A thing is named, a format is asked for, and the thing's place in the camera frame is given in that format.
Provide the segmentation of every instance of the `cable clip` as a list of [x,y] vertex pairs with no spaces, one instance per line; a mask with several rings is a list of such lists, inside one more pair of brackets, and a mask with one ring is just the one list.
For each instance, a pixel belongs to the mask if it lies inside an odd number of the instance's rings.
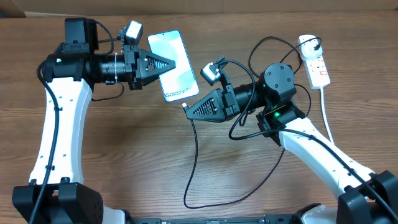
[[55,166],[49,167],[49,165],[45,165],[45,169],[55,170]]

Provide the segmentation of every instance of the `wooden table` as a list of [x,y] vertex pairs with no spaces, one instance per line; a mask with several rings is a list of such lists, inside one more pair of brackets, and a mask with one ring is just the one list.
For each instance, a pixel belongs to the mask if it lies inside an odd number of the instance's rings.
[[[99,191],[107,206],[127,209],[134,217],[250,217],[292,213],[313,202],[336,205],[326,185],[297,157],[286,152],[270,179],[254,195],[236,204],[189,210],[183,193],[192,170],[194,141],[181,103],[194,102],[214,87],[200,69],[221,55],[247,63],[263,37],[273,35],[295,44],[302,34],[323,38],[324,58],[332,84],[325,89],[326,110],[339,148],[376,172],[398,175],[398,13],[301,12],[203,16],[95,17],[116,34],[131,19],[144,24],[146,37],[178,29],[197,76],[198,96],[166,103],[159,83],[126,91],[116,100],[92,102],[83,140],[85,185]],[[45,92],[36,68],[64,41],[62,18],[0,20],[0,223],[23,223],[11,203],[14,186],[27,185],[35,164],[45,114]],[[108,38],[99,29],[100,39]],[[100,46],[107,51],[108,45]],[[280,42],[264,43],[252,59],[256,71],[278,62],[290,50]],[[298,65],[292,54],[286,61]],[[235,86],[249,77],[234,65],[227,72]],[[309,88],[305,70],[296,83]],[[96,85],[94,97],[116,95],[118,86]],[[326,134],[319,91],[310,91],[309,118]],[[307,110],[306,93],[294,98]],[[188,204],[228,202],[246,195],[272,169],[281,148],[262,137],[228,139],[232,121],[197,122],[200,155]],[[257,131],[254,116],[236,134]]]

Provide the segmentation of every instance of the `white cable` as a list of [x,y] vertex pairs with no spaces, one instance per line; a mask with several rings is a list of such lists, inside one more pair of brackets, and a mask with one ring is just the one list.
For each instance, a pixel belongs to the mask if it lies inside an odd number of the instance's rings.
[[321,91],[321,110],[322,110],[323,122],[325,122],[325,127],[326,127],[326,131],[328,133],[330,142],[332,144],[335,144],[335,142],[333,141],[333,138],[331,136],[328,120],[326,118],[325,98],[323,97],[323,87],[320,88],[320,91]]

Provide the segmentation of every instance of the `electrical outlet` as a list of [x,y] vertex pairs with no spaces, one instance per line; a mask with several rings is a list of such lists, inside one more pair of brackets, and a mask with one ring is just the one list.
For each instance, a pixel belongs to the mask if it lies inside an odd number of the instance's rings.
[[[314,38],[314,35],[301,35],[298,38],[298,43],[301,44],[302,42]],[[301,56],[303,58],[303,55],[308,53],[308,49],[314,48],[314,46],[318,45],[318,41],[309,41],[305,44],[303,44],[300,48],[301,50]],[[321,87],[325,87],[330,84],[330,78],[328,74],[328,70],[326,69],[325,61],[323,60],[322,55],[318,55],[315,58],[309,57],[311,55],[306,55],[305,58],[306,60],[303,59],[304,62],[304,67],[305,67],[305,72],[307,73],[308,80],[310,82],[311,89],[313,90],[319,90]]]
[[304,67],[311,89],[319,90],[330,84],[328,70],[322,55],[316,59],[304,61]]
[[[310,34],[305,34],[305,35],[301,35],[297,42],[299,44],[305,42],[306,40],[315,38],[314,35],[310,35]],[[301,50],[301,59],[303,61],[307,61],[307,60],[312,60],[312,59],[316,59],[319,56],[322,55],[323,53],[323,49],[322,46],[320,46],[320,48],[318,50],[315,50],[315,47],[318,45],[318,40],[317,39],[313,39],[311,41],[308,41],[306,43],[304,43],[303,45],[300,46],[300,50]]]

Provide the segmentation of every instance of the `smartphone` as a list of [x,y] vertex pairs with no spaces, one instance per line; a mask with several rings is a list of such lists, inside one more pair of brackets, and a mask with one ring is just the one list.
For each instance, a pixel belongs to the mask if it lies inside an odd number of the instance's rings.
[[175,61],[175,69],[159,76],[165,100],[171,102],[198,94],[199,87],[180,31],[150,35],[148,43],[152,53]]

